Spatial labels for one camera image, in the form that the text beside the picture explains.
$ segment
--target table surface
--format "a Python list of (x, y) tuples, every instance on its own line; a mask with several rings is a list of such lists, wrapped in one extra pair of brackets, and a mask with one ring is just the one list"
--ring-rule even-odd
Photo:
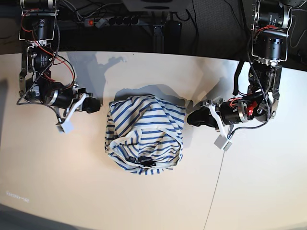
[[(108, 103), (152, 93), (190, 112), (203, 99), (231, 97), (237, 62), (145, 53), (62, 55), (75, 67), (80, 86), (103, 107), (90, 115), (74, 114), (75, 130), (59, 134), (48, 108), (16, 106), (21, 55), (0, 56), (0, 204), (74, 229), (204, 229), (223, 157), (214, 145), (218, 133), (185, 124), (183, 161), (162, 174), (134, 175), (104, 152)], [(64, 65), (51, 70), (52, 78), (71, 81)], [(248, 70), (246, 63), (242, 91)], [(283, 69), (276, 118), (233, 137), (206, 230), (307, 226), (306, 88), (306, 72)]]

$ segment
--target white cloth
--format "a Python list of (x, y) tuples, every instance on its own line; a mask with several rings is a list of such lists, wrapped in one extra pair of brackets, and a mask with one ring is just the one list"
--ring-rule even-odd
[(182, 159), (185, 108), (155, 96), (110, 103), (106, 153), (123, 169), (137, 174), (173, 169)]

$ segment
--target red wire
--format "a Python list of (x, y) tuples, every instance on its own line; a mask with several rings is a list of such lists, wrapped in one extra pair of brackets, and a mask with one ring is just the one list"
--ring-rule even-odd
[(37, 10), (39, 10), (39, 9), (38, 9), (38, 8), (30, 9), (30, 10), (28, 10), (28, 11), (23, 15), (23, 17), (21, 18), (20, 26), (21, 26), (21, 28), (22, 28), (24, 31), (26, 31), (26, 32), (31, 32), (31, 31), (33, 31), (33, 30), (26, 30), (26, 29), (24, 28), (24, 26), (23, 26), (23, 21), (24, 21), (24, 17), (26, 16), (27, 13), (29, 13), (30, 11), (37, 11)]
[(234, 109), (233, 102), (236, 101), (236, 100), (240, 100), (240, 99), (241, 99), (241, 97), (233, 97), (233, 98), (230, 98), (227, 102), (229, 102), (231, 100), (229, 106)]
[(57, 63), (57, 65), (58, 65), (58, 64), (62, 64), (62, 63), (64, 63), (64, 62), (65, 62), (65, 60), (62, 60), (61, 62)]
[(53, 81), (53, 82), (55, 82), (56, 80), (54, 80), (54, 79), (52, 79), (52, 78), (50, 78), (50, 77), (48, 77), (48, 75), (46, 74), (46, 73), (44, 73), (44, 76), (48, 79), (48, 80), (50, 80), (50, 81)]
[[(35, 37), (34, 37), (34, 31), (32, 31), (32, 36), (33, 36), (34, 42), (37, 44), (37, 46), (38, 46), (40, 49), (42, 49), (43, 51), (45, 51), (46, 53), (48, 53), (48, 54), (50, 54), (52, 57), (54, 57), (54, 55), (53, 55), (52, 53), (50, 53), (50, 52), (48, 52), (47, 50), (45, 50), (45, 49), (36, 41), (36, 39), (35, 39)], [(65, 62), (65, 61), (61, 61), (58, 57), (56, 57), (55, 59), (58, 60), (58, 61), (60, 61), (61, 63), (63, 63), (63, 64), (69, 69), (69, 71), (71, 72), (71, 75), (72, 75), (72, 79), (74, 79), (73, 72), (72, 72), (72, 70), (70, 69), (70, 67), (66, 64), (66, 62)]]
[(262, 28), (260, 28), (259, 30), (256, 31), (255, 37), (256, 37), (261, 31), (266, 30), (266, 29), (270, 29), (270, 28), (272, 28), (272, 29), (278, 29), (278, 27), (276, 27), (275, 25), (266, 25), (266, 26), (264, 26), (264, 27), (262, 27)]

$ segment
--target metal bracket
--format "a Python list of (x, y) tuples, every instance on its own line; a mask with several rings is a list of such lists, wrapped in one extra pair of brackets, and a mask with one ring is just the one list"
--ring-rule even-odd
[(72, 114), (76, 111), (76, 109), (82, 105), (82, 103), (84, 102), (84, 100), (88, 97), (87, 94), (85, 93), (81, 93), (80, 94), (81, 98), (79, 101), (77, 101), (72, 108), (70, 109), (68, 115), (65, 117), (64, 121), (62, 121), (61, 123), (57, 123), (57, 127), (59, 129), (60, 133), (70, 133), (71, 131), (73, 131), (73, 125), (70, 121), (70, 118), (72, 116)]
[(210, 110), (211, 116), (216, 120), (216, 123), (221, 132), (220, 136), (216, 139), (214, 144), (221, 150), (227, 151), (232, 145), (232, 142), (230, 141), (230, 139), (228, 139), (227, 134), (224, 130), (224, 125), (222, 123), (222, 120), (220, 116), (217, 114), (217, 112), (215, 111), (215, 104), (211, 103), (207, 105), (207, 107)]

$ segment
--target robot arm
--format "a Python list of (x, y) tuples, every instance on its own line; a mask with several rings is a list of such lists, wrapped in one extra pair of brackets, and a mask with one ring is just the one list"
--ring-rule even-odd
[[(20, 6), (22, 21), (19, 39), (24, 42), (24, 46), (17, 105), (41, 104), (52, 108), (57, 114), (59, 131), (68, 133), (73, 129), (70, 123), (72, 113), (97, 112), (100, 110), (100, 101), (86, 89), (78, 88), (73, 66), (58, 55), (60, 31), (57, 25), (57, 0), (21, 0)], [(54, 37), (58, 40), (55, 52), (51, 45)], [(52, 79), (50, 67), (55, 59), (66, 62), (73, 75), (71, 84), (63, 85)]]
[[(292, 23), (292, 7), (304, 1), (256, 0), (254, 5), (254, 23), (248, 42), (247, 57), (251, 68), (248, 75), (249, 87), (246, 94), (238, 90), (237, 78), (243, 67), (241, 62), (235, 73), (234, 97), (228, 101), (221, 99), (217, 103), (202, 102), (202, 108), (188, 117), (188, 123), (194, 126), (214, 127), (221, 135), (215, 144), (227, 151), (231, 146), (231, 137), (239, 129), (256, 129), (274, 118), (279, 101), (279, 84), (282, 72), (280, 63), (287, 60), (288, 37)], [(262, 122), (257, 127), (239, 127), (225, 134), (223, 126), (246, 123), (257, 119)]]

